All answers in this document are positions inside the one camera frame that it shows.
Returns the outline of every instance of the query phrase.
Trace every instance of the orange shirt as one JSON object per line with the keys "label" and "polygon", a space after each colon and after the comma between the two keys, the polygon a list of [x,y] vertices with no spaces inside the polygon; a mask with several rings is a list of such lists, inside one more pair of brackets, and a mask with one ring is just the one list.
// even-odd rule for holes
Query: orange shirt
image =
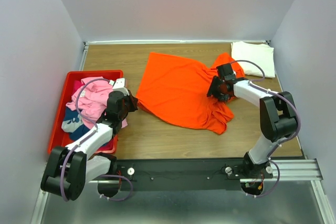
{"label": "orange shirt", "polygon": [[[193,59],[152,52],[136,95],[138,106],[167,123],[222,134],[234,115],[225,103],[206,94],[216,67],[231,61],[224,53],[207,68]],[[245,76],[238,63],[232,68],[237,78]]]}

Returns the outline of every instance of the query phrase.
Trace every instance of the wooden tabletop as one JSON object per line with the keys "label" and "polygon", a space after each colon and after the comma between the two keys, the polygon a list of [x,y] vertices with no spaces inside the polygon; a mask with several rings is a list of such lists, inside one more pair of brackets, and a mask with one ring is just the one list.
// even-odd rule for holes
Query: wooden tabletop
{"label": "wooden tabletop", "polygon": [[[84,70],[120,69],[128,80],[128,89],[136,94],[150,52],[191,58],[210,67],[218,55],[223,52],[231,53],[231,47],[229,43],[90,45]],[[264,88],[281,91],[276,78],[266,79],[258,84]],[[209,130],[170,125],[142,110],[130,113],[127,117],[129,126],[118,134],[116,157],[243,157],[260,137],[259,109],[243,99],[236,99],[228,103],[228,106],[235,118],[228,122],[227,131],[222,135]],[[297,140],[285,143],[274,153],[274,156],[301,155]]]}

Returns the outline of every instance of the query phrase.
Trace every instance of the white panel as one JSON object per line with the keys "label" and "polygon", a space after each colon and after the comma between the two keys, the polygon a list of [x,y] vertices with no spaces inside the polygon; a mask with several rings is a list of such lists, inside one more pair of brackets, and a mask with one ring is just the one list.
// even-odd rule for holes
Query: white panel
{"label": "white panel", "polygon": [[336,213],[336,1],[295,0],[272,40],[284,90],[301,114],[303,151],[317,158]]}
{"label": "white panel", "polygon": [[0,222],[29,223],[62,84],[83,44],[61,0],[0,7]]}
{"label": "white panel", "polygon": [[85,41],[270,39],[293,0],[62,0]]}

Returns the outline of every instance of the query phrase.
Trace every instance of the red plastic bin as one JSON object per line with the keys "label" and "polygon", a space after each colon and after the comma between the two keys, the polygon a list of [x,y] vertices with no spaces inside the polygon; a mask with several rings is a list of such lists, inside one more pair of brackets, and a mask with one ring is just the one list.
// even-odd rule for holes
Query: red plastic bin
{"label": "red plastic bin", "polygon": [[[100,77],[103,76],[109,80],[117,80],[123,77],[123,72],[121,70],[102,70],[102,71],[72,71],[67,74],[65,79],[64,87],[62,90],[62,95],[60,97],[57,113],[54,121],[54,126],[52,127],[52,133],[49,140],[48,154],[56,146],[66,146],[73,141],[69,138],[69,133],[62,130],[62,122],[65,116],[65,104],[71,101],[71,94],[74,88],[73,83],[78,80],[80,81],[86,77]],[[107,143],[104,147],[100,147],[98,152],[104,153],[114,153],[117,149],[118,137],[115,136],[113,140]]]}

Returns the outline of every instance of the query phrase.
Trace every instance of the white towel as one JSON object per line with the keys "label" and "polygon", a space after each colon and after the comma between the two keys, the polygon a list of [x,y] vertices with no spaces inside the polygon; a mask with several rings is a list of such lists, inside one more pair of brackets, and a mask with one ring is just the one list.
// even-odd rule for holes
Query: white towel
{"label": "white towel", "polygon": [[[232,58],[235,60],[249,60],[260,66],[267,78],[275,77],[274,48],[266,44],[254,45],[245,42],[232,43]],[[260,70],[247,62],[239,62],[245,74],[251,76],[262,76]]]}

